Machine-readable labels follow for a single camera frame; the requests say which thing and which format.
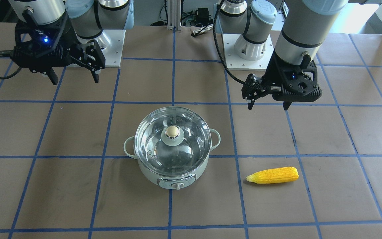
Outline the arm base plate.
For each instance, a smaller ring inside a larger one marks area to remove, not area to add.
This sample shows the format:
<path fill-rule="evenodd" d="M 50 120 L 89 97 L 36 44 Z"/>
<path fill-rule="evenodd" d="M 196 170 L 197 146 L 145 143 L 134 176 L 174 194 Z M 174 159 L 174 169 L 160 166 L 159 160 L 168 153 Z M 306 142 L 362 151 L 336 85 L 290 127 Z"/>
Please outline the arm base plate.
<path fill-rule="evenodd" d="M 242 35 L 223 34 L 225 62 L 230 70 L 265 71 L 274 52 L 271 36 L 262 44 L 246 41 Z"/>
<path fill-rule="evenodd" d="M 120 68 L 125 33 L 125 30 L 108 29 L 95 38 L 106 59 L 105 68 Z"/>

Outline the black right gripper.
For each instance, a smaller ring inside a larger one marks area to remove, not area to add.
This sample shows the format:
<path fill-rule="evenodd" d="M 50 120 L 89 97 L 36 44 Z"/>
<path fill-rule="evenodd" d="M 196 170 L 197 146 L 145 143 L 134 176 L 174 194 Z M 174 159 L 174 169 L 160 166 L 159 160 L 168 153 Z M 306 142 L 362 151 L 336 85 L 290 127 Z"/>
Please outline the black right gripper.
<path fill-rule="evenodd" d="M 70 18 L 62 14 L 52 23 L 39 25 L 34 14 L 23 14 L 15 26 L 15 47 L 11 59 L 21 68 L 45 72 L 54 86 L 59 78 L 53 67 L 76 64 L 91 72 L 95 83 L 105 69 L 105 56 L 97 40 L 81 44 Z"/>

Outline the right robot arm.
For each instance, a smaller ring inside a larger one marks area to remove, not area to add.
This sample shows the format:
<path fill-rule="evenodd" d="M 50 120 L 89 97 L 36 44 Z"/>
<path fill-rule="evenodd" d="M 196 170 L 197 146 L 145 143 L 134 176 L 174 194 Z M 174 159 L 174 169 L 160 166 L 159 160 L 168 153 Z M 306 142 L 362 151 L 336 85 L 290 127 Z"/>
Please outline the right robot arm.
<path fill-rule="evenodd" d="M 109 30 L 131 29 L 132 0 L 11 0 L 19 20 L 10 58 L 21 68 L 58 84 L 55 67 L 88 69 L 95 83 L 115 53 Z"/>

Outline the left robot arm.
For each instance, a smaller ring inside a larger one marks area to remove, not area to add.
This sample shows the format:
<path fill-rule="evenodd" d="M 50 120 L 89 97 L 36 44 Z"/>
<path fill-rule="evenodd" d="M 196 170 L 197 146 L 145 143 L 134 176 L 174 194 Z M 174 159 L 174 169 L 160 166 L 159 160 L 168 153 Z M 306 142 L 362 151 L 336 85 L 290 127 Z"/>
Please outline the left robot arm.
<path fill-rule="evenodd" d="M 293 102 L 314 102 L 322 96 L 314 57 L 347 0 L 287 0 L 288 15 L 262 77 L 234 76 L 223 56 L 227 73 L 242 84 L 241 95 L 251 110 L 256 100 L 271 94 L 288 110 Z M 245 60 L 263 56 L 262 46 L 276 20 L 277 10 L 266 0 L 219 0 L 214 33 L 238 34 L 235 52 Z"/>

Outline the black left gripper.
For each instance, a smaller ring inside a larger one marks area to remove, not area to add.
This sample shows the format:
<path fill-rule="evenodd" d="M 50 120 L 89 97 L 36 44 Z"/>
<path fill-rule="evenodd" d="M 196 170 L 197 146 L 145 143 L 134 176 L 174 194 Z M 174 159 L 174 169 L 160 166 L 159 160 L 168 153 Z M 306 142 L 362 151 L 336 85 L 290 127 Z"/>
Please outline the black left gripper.
<path fill-rule="evenodd" d="M 241 95 L 247 101 L 248 110 L 252 110 L 256 100 L 272 94 L 274 100 L 283 102 L 287 111 L 293 102 L 314 102 L 322 96 L 317 76 L 317 67 L 307 53 L 296 65 L 273 53 L 264 76 L 248 74 Z"/>

